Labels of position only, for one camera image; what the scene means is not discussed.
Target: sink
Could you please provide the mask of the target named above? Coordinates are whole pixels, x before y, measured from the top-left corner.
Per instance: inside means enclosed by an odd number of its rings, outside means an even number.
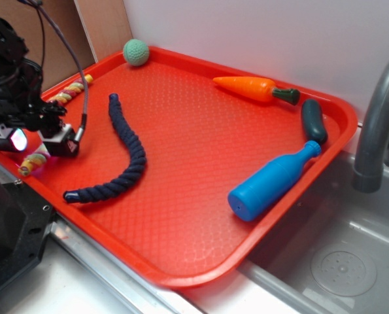
[[[301,313],[389,313],[389,168],[364,194],[353,162],[340,153],[241,266]]]

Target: red tray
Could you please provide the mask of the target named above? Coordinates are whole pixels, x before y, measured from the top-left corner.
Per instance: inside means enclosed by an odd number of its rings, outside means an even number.
[[[357,119],[343,100],[298,88],[301,101],[265,104],[215,86],[213,77],[251,75],[243,71],[152,47],[142,67],[125,63],[122,53],[89,67],[88,128],[76,158],[51,158],[24,181],[58,213],[120,260],[156,284],[200,285],[232,270],[287,212],[354,134]],[[56,94],[77,76],[53,87]],[[68,205],[62,194],[110,181],[127,167],[129,156],[108,115],[109,94],[117,93],[124,116],[148,158],[139,184],[116,199]],[[254,222],[238,219],[228,192],[269,160],[296,152],[306,139],[301,104],[317,99],[329,140],[308,163],[299,182]],[[65,121],[77,129],[83,95],[67,104]],[[39,146],[29,133],[23,154],[0,152],[13,174],[25,155]]]

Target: cable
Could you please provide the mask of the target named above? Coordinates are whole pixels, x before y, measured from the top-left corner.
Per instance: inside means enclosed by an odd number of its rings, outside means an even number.
[[[25,3],[24,1],[27,1],[32,7],[36,8],[44,16],[44,18],[46,18],[46,20],[49,22],[49,24],[54,29],[55,33],[61,39],[62,43],[68,49],[70,55],[74,59],[76,67],[78,68],[79,74],[80,74],[81,79],[82,79],[82,84],[84,85],[84,105],[83,105],[83,109],[82,109],[81,125],[80,125],[78,131],[76,132],[76,135],[74,138],[74,140],[76,142],[79,142],[81,140],[82,136],[84,135],[84,130],[85,130],[86,121],[87,121],[87,114],[88,114],[88,83],[85,79],[84,71],[82,70],[82,67],[81,67],[81,64],[79,63],[78,57],[74,53],[71,45],[66,40],[65,36],[63,36],[63,33],[61,32],[60,28],[51,19],[51,17],[47,14],[47,12],[42,8],[42,2],[41,1],[36,2],[35,0],[23,0],[20,2]]]
[[[80,190],[66,191],[63,194],[63,198],[67,203],[89,203],[115,198],[134,186],[142,177],[146,164],[146,153],[142,143],[125,120],[118,95],[111,94],[109,100],[109,115],[113,127],[129,150],[129,166],[121,175],[109,183]]]
[[[43,24],[42,14],[40,13],[40,11],[38,9],[36,9],[36,12],[37,12],[37,16],[39,17],[40,27],[42,29],[42,61],[41,61],[40,67],[43,69],[44,58],[46,56],[46,34],[44,33],[44,24]]]

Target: faucet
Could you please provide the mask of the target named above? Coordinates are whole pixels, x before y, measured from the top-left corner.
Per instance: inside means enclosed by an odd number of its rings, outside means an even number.
[[[389,63],[364,118],[354,161],[353,187],[365,193],[376,192],[381,186],[383,164],[389,166]]]

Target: tray rim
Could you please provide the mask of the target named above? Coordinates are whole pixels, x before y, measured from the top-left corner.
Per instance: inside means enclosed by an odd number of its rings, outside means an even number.
[[[216,75],[213,73],[216,73],[216,70],[221,72],[222,76],[225,75],[225,73],[230,73],[231,75],[236,73],[236,75],[241,76],[260,76],[177,52],[150,46],[149,62],[155,62],[160,59],[162,63],[164,63],[165,60],[165,64],[174,66],[172,60],[175,58],[178,58],[178,60],[182,62],[180,65],[175,66],[176,68],[183,69],[185,71],[201,71],[202,75],[205,77],[215,77]],[[122,52],[120,51],[112,54],[111,56],[101,60],[98,63],[89,66],[85,69],[84,72],[86,74],[91,74],[94,77],[97,77],[99,74],[105,74],[125,62],[126,61],[122,56]],[[57,94],[60,89],[68,86],[78,77],[79,74],[76,74],[64,80],[63,82],[60,82],[59,84],[42,93],[42,98],[47,99]],[[300,178],[300,184],[296,184],[280,201],[277,202],[277,204],[274,205],[270,211],[268,211],[268,213],[257,223],[254,229],[252,229],[248,237],[245,238],[236,248],[234,248],[232,253],[222,263],[210,270],[187,276],[177,276],[164,273],[157,266],[153,265],[147,259],[139,255],[131,247],[112,237],[111,234],[109,234],[98,224],[94,223],[94,221],[89,219],[82,211],[80,211],[80,209],[66,204],[63,198],[60,198],[57,194],[43,185],[43,183],[41,183],[37,178],[29,176],[26,178],[22,177],[21,179],[29,186],[34,188],[38,193],[42,194],[48,201],[50,201],[59,215],[61,215],[66,221],[74,224],[85,234],[89,235],[100,245],[110,251],[114,256],[119,258],[122,262],[126,263],[129,267],[133,268],[136,272],[140,273],[142,276],[154,282],[155,284],[169,288],[184,288],[208,283],[224,275],[225,273],[228,273],[242,262],[247,254],[254,248],[256,244],[258,244],[261,239],[265,237],[265,235],[272,229],[272,227],[279,221],[279,219],[284,216],[287,210],[289,210],[293,203],[311,185],[317,176],[321,174],[321,172],[323,172],[323,170],[330,164],[330,162],[342,151],[343,147],[348,143],[357,130],[358,119],[356,113],[351,105],[346,101],[338,97],[297,86],[295,84],[287,84],[277,79],[273,80],[280,87],[289,86],[292,88],[297,88],[306,94],[311,94],[312,96],[334,102],[337,105],[335,110],[337,110],[338,114],[342,115],[343,118],[346,119],[340,121],[341,125],[338,121],[335,120],[341,129],[340,136],[330,147],[324,151],[323,155],[321,155],[321,157],[318,159],[318,167],[310,167]],[[0,153],[0,163],[13,175],[18,177],[17,167],[8,156]]]

